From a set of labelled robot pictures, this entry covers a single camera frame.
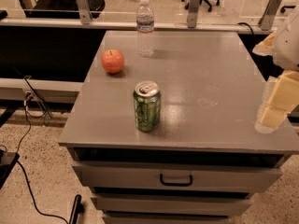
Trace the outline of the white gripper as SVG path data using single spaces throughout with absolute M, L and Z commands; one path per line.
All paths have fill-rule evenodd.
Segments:
M 252 51 L 260 56 L 273 55 L 274 64 L 287 70 L 278 77 L 268 78 L 257 112 L 255 130 L 272 133 L 299 106 L 299 6 Z

